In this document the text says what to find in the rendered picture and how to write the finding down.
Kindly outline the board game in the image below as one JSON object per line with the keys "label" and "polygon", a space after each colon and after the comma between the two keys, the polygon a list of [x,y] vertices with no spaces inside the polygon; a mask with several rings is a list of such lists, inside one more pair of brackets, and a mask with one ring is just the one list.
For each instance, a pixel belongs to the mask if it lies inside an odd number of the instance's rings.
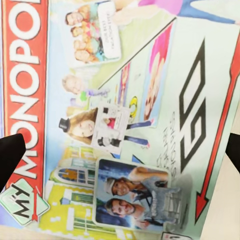
{"label": "board game", "polygon": [[200,240],[240,102],[240,0],[0,0],[0,225]]}

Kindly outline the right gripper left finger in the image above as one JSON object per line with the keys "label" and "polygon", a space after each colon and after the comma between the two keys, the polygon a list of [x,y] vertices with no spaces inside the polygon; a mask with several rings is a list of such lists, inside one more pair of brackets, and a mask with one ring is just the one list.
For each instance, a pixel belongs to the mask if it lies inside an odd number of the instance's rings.
{"label": "right gripper left finger", "polygon": [[26,152],[21,133],[0,138],[0,193]]}

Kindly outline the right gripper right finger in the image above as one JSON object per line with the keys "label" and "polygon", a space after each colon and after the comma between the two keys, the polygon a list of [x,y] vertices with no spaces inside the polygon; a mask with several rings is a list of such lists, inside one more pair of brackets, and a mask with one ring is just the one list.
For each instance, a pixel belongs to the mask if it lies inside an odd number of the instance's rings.
{"label": "right gripper right finger", "polygon": [[240,135],[231,133],[225,153],[240,173]]}

